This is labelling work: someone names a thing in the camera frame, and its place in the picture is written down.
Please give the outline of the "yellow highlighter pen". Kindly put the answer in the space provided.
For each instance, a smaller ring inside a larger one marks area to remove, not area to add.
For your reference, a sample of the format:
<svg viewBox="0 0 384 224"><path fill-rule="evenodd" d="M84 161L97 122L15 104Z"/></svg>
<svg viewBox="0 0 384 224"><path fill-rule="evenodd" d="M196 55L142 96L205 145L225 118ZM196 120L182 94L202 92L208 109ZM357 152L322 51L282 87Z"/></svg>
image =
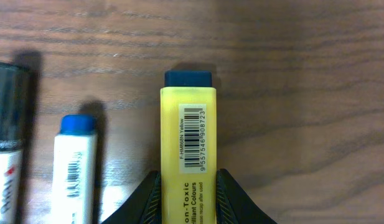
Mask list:
<svg viewBox="0 0 384 224"><path fill-rule="evenodd" d="M217 91L211 72L167 71L160 103L162 222L214 224Z"/></svg>

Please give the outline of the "blue whiteboard marker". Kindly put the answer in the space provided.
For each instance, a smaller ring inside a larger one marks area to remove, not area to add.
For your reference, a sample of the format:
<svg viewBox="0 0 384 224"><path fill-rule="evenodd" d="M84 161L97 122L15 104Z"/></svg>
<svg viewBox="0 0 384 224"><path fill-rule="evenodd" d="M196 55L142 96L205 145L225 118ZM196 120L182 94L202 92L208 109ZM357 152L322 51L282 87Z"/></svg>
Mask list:
<svg viewBox="0 0 384 224"><path fill-rule="evenodd" d="M69 114L62 118L54 139L52 223L92 222L96 143L94 117Z"/></svg>

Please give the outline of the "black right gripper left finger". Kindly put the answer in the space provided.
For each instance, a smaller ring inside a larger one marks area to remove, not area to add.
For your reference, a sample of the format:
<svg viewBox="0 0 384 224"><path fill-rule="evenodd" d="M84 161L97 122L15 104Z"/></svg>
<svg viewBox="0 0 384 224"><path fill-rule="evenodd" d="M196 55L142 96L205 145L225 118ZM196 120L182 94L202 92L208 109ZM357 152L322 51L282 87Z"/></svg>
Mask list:
<svg viewBox="0 0 384 224"><path fill-rule="evenodd" d="M102 224L161 224L161 173L150 171L119 209Z"/></svg>

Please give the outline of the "black whiteboard marker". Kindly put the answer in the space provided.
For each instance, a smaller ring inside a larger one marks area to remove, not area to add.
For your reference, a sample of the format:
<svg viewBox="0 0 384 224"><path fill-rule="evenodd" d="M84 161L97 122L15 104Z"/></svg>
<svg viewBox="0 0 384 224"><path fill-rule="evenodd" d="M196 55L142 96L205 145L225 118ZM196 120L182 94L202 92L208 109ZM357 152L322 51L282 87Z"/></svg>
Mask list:
<svg viewBox="0 0 384 224"><path fill-rule="evenodd" d="M0 62L0 223L14 223L24 148L28 71Z"/></svg>

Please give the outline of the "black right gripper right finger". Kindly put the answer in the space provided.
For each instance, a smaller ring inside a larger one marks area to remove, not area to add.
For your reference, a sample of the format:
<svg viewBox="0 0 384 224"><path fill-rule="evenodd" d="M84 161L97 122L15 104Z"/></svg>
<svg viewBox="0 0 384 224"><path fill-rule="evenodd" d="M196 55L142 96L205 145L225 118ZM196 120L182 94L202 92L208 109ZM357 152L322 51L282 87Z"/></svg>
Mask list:
<svg viewBox="0 0 384 224"><path fill-rule="evenodd" d="M277 224L265 214L226 169L217 171L217 224Z"/></svg>

